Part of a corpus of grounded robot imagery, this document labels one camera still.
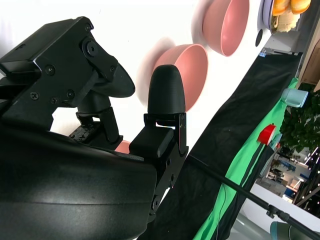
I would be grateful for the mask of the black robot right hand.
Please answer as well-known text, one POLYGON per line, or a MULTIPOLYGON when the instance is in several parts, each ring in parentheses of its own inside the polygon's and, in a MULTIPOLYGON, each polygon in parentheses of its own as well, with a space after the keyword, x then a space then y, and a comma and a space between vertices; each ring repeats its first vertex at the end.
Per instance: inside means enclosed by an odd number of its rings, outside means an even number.
POLYGON ((122 153, 110 98, 135 85, 89 18, 45 24, 0 60, 0 237, 132 240, 185 162, 181 74, 158 66, 144 127, 122 153))

